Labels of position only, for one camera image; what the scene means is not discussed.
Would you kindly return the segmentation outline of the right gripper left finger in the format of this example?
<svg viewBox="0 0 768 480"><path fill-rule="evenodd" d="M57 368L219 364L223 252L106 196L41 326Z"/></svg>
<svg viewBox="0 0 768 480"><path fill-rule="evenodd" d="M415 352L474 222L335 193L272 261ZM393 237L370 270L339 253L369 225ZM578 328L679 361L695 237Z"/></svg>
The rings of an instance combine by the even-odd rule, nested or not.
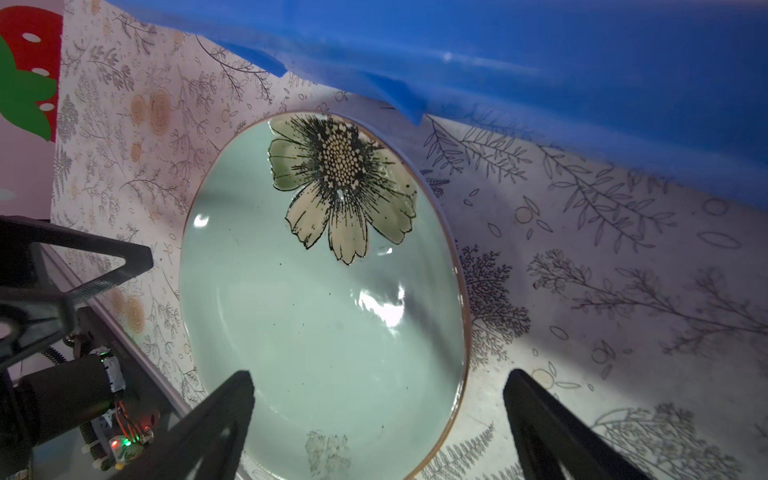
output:
<svg viewBox="0 0 768 480"><path fill-rule="evenodd" d="M234 479L254 409L251 375L237 371L116 479Z"/></svg>

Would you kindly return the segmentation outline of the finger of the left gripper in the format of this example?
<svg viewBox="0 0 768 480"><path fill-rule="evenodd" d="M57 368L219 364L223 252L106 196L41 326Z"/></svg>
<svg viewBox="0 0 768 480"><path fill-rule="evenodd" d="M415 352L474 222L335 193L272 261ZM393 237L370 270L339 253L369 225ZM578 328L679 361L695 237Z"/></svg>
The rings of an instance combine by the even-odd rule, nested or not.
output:
<svg viewBox="0 0 768 480"><path fill-rule="evenodd" d="M154 266L151 249L21 216L1 218L1 364L77 328L75 310Z"/></svg>

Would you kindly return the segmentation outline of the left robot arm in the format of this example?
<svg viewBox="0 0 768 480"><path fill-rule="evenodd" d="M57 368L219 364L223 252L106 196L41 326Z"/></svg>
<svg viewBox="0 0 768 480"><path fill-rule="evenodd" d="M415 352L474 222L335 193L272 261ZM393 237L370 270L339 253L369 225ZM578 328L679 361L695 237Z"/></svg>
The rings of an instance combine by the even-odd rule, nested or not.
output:
<svg viewBox="0 0 768 480"><path fill-rule="evenodd" d="M123 265L68 291L46 290L35 249L53 245ZM75 332L76 308L153 266L149 248L19 216L1 219L1 476L24 470L34 447L108 412L124 382L118 361L86 355L12 382L9 368Z"/></svg>

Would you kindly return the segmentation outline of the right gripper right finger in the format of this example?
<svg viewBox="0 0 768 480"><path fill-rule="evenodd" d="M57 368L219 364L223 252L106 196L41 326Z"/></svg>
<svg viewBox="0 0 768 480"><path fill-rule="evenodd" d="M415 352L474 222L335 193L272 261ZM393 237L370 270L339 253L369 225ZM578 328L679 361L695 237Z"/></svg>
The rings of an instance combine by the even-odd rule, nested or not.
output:
<svg viewBox="0 0 768 480"><path fill-rule="evenodd" d="M509 373L504 406L527 479L645 479L570 410L521 369Z"/></svg>

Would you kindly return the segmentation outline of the green flower pattern plate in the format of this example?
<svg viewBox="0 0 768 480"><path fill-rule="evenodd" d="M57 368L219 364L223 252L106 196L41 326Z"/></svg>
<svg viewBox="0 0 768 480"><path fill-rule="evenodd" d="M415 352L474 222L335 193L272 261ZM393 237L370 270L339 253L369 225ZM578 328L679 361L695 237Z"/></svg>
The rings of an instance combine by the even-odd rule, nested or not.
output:
<svg viewBox="0 0 768 480"><path fill-rule="evenodd" d="M252 378L260 474L410 479L446 439L466 288L433 193L382 135L311 112L237 134L188 214L179 291L204 388Z"/></svg>

